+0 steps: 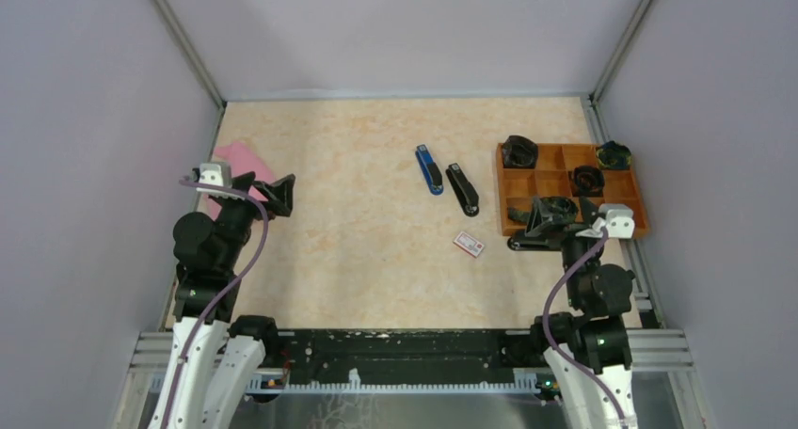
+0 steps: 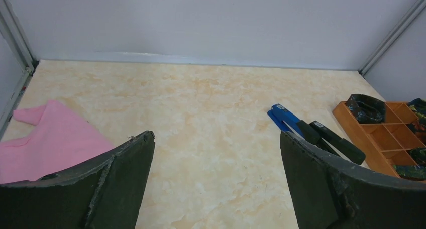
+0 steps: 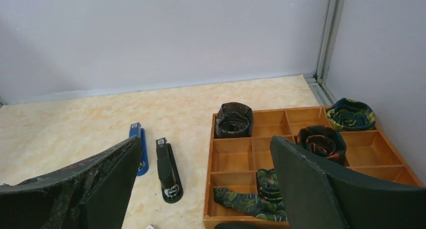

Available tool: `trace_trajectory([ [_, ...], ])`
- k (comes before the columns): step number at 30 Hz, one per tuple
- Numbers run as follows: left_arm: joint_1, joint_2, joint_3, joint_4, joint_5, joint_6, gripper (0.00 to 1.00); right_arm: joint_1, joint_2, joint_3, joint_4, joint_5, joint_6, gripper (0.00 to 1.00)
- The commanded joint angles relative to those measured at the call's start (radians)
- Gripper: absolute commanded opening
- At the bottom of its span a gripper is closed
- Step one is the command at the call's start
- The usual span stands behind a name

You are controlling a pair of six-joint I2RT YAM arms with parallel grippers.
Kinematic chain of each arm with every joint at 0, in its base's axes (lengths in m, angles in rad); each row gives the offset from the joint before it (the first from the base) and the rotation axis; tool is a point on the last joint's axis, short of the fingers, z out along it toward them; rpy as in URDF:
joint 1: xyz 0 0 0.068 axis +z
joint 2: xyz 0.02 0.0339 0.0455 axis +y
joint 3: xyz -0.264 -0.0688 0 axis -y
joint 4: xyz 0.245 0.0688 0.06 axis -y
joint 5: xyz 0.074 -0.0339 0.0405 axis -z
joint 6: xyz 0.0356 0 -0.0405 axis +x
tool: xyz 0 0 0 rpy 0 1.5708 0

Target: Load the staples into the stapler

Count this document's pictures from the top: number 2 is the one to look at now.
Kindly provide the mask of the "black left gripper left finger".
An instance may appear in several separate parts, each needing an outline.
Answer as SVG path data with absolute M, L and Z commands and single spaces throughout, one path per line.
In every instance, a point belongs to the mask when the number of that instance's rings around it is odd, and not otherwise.
M 1 228 L 135 228 L 155 150 L 152 131 L 36 181 L 1 185 Z

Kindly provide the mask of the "black stapler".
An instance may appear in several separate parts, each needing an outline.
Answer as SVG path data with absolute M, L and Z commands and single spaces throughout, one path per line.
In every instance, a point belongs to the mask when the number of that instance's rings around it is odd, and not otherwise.
M 336 155 L 339 156 L 328 144 L 331 144 L 337 151 L 345 155 L 350 161 L 355 164 L 361 165 L 366 159 L 365 153 L 360 150 L 357 146 L 349 142 L 348 140 L 338 136 L 335 132 L 330 130 L 325 125 L 321 124 L 318 121 L 313 121 L 309 124 L 321 137 L 319 140 L 319 146 Z

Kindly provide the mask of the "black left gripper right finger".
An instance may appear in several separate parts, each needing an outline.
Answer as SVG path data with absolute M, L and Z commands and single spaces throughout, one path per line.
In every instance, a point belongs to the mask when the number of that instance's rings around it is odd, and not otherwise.
M 299 228 L 425 228 L 425 184 L 388 176 L 282 132 Z

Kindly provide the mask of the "blue stapler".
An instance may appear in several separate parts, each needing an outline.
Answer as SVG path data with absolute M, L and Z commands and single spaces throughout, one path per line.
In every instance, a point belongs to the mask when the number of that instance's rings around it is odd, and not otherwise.
M 290 110 L 281 104 L 271 106 L 267 111 L 268 116 L 284 132 L 297 132 L 306 141 L 317 145 L 321 139 L 319 133 L 304 120 L 299 119 Z

